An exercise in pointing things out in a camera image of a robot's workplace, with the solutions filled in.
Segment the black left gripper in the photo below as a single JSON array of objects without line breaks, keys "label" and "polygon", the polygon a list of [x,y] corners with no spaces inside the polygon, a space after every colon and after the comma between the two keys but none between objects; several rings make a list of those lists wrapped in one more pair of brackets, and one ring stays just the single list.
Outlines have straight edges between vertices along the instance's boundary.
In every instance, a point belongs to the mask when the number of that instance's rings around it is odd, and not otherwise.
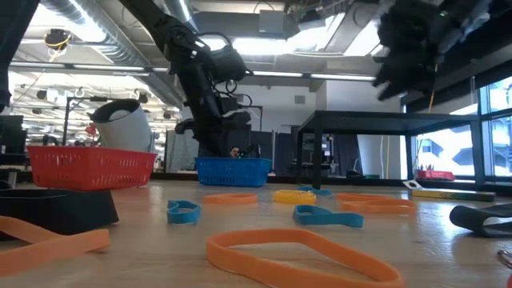
[{"label": "black left gripper", "polygon": [[[212,87],[206,67],[200,62],[186,64],[178,72],[178,78],[186,96],[184,105],[190,109],[192,119],[181,121],[175,127],[177,134],[186,130],[200,133],[198,136],[200,157],[232,157],[232,150],[239,149],[238,130],[251,120],[246,110],[237,112],[236,103],[233,110],[225,110],[222,100]],[[218,139],[211,131],[221,131]]]}]

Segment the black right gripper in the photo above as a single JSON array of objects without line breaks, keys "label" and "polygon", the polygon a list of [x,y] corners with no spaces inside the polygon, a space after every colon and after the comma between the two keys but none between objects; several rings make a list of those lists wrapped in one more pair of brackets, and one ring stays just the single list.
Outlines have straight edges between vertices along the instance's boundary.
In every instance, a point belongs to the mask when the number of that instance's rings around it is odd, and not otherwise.
[{"label": "black right gripper", "polygon": [[378,37],[389,52],[382,59],[373,86],[384,85],[378,99],[389,99],[411,86],[432,86],[435,56],[431,24],[438,6],[433,3],[395,3],[380,17]]}]

